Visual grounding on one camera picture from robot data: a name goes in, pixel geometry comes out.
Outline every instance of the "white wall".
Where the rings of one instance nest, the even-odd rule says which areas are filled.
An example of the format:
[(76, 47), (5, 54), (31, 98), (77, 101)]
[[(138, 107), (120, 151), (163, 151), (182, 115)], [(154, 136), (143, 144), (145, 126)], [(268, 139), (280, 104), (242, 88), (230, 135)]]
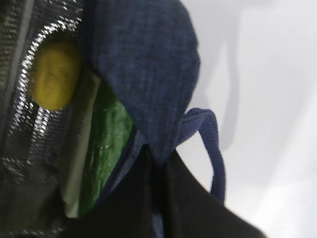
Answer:
[[(226, 205), (270, 238), (316, 238), (317, 1), (183, 2), (202, 60), (190, 107), (217, 115)], [(208, 188), (199, 136), (178, 151)]]

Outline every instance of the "bag handle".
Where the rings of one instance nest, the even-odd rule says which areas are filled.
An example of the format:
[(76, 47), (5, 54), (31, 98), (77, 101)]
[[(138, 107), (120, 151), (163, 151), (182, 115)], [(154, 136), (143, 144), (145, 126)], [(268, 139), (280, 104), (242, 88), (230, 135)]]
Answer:
[(181, 121), (181, 129), (177, 144), (181, 144), (199, 131), (213, 167), (211, 194), (221, 203), (225, 200), (225, 167), (219, 150), (218, 126), (211, 110), (191, 109)]

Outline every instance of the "denim fabric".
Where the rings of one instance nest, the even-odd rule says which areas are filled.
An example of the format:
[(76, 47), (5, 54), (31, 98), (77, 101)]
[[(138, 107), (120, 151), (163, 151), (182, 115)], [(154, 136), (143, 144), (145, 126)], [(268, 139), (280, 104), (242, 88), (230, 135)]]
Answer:
[[(185, 142), (197, 131), (199, 131), (213, 168), (211, 194), (223, 204), (225, 200), (225, 169), (218, 147), (218, 127), (214, 113), (211, 110), (193, 108), (181, 120), (180, 128), (181, 130), (177, 140), (177, 145)], [(140, 131), (137, 131), (134, 143), (132, 145), (132, 151), (129, 155), (129, 158), (126, 160), (125, 165), (120, 171), (116, 182), (111, 189), (112, 191), (130, 171), (133, 163), (136, 161), (140, 153), (142, 146), (145, 144), (147, 144), (146, 139)]]
[(179, 0), (87, 0), (81, 32), (86, 64), (112, 87), (163, 164), (199, 74), (187, 10)]
[(220, 202), (225, 200), (226, 177), (224, 162), (219, 150), (218, 126), (211, 110), (191, 109), (183, 118), (178, 144), (183, 143), (199, 131), (213, 167), (211, 194)]

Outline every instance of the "zipper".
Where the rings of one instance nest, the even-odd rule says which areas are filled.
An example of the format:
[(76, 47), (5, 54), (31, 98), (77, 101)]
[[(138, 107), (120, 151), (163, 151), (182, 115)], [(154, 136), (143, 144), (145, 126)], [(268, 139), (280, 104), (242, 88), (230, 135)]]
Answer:
[(104, 198), (106, 198), (110, 194), (117, 178), (119, 177), (119, 175), (122, 171), (122, 168), (124, 167), (124, 165), (128, 161), (128, 158), (131, 154), (136, 133), (137, 133), (137, 129), (135, 126), (133, 126), (128, 143), (127, 143), (118, 163), (114, 167), (108, 181), (106, 182), (102, 192), (100, 193), (99, 198), (96, 201), (96, 205), (98, 205)]

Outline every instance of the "reflective foil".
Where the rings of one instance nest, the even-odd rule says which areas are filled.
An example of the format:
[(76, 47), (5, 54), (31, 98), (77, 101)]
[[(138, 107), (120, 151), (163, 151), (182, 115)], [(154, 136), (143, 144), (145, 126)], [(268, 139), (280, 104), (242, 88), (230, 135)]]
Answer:
[[(0, 238), (56, 237), (65, 225), (57, 183), (57, 157), (71, 108), (50, 112), (38, 106), (31, 96), (31, 75), (39, 48), (45, 41), (53, 41), (50, 37), (54, 33), (58, 32), (59, 39), (77, 38), (82, 2), (11, 1), (7, 19), (9, 25), (13, 22), (12, 29), (6, 25), (0, 29), (0, 80), (5, 85), (0, 88), (0, 103), (6, 108), (5, 103), (9, 102), (1, 118), (4, 130), (0, 135)], [(30, 7), (26, 37), (20, 41), (21, 32), (26, 30), (21, 25), (25, 24), (26, 9)]]
[(2, 109), (5, 85), (16, 46), (24, 9), (23, 0), (4, 0), (0, 3), (0, 108)]

